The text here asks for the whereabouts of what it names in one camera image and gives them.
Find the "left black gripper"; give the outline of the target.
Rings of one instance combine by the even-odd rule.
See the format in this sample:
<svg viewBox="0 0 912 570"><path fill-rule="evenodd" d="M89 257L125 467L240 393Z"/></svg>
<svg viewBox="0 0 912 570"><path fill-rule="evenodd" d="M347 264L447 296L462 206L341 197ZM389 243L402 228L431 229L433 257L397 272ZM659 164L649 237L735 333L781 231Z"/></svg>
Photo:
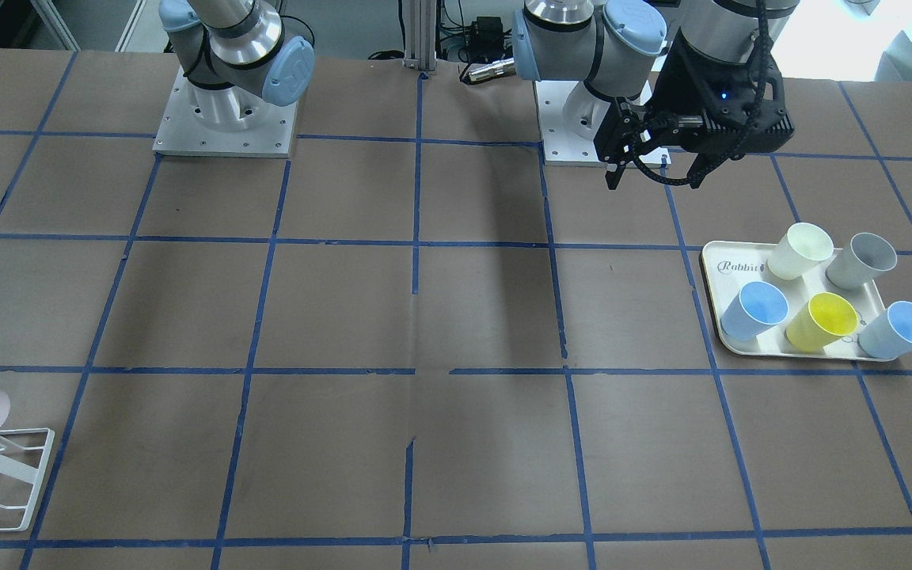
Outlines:
<svg viewBox="0 0 912 570"><path fill-rule="evenodd" d="M772 152L790 140L790 115L781 72L770 53L752 43L744 63L710 58L687 37L674 40L645 112L638 116L618 98L595 134L598 158L606 163L605 183L618 190L624 169L636 153L630 142L647 132L637 147L680 146L696 153L689 187L731 159L748 152Z"/></svg>

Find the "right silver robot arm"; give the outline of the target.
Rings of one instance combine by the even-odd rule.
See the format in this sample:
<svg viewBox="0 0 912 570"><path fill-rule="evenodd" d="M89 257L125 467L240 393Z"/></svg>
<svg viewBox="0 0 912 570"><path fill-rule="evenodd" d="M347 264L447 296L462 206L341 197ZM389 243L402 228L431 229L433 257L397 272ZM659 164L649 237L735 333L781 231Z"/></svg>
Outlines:
<svg viewBox="0 0 912 570"><path fill-rule="evenodd" d="M314 50L264 1L163 1L174 55L0 50L0 372L250 371L286 188L272 165L163 158L192 125L272 115Z"/></svg>

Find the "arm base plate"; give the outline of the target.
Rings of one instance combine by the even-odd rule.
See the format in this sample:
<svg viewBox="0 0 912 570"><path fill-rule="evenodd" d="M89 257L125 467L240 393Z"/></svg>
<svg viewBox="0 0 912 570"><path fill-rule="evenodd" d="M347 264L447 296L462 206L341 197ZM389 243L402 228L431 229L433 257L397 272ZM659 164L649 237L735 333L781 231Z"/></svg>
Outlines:
<svg viewBox="0 0 912 570"><path fill-rule="evenodd" d="M276 107L232 86L207 90L177 70L153 151L182 158L291 156L299 104Z"/></svg>
<svg viewBox="0 0 912 570"><path fill-rule="evenodd" d="M604 166L594 137L609 102L580 81L536 81L534 91L546 165Z"/></svg>

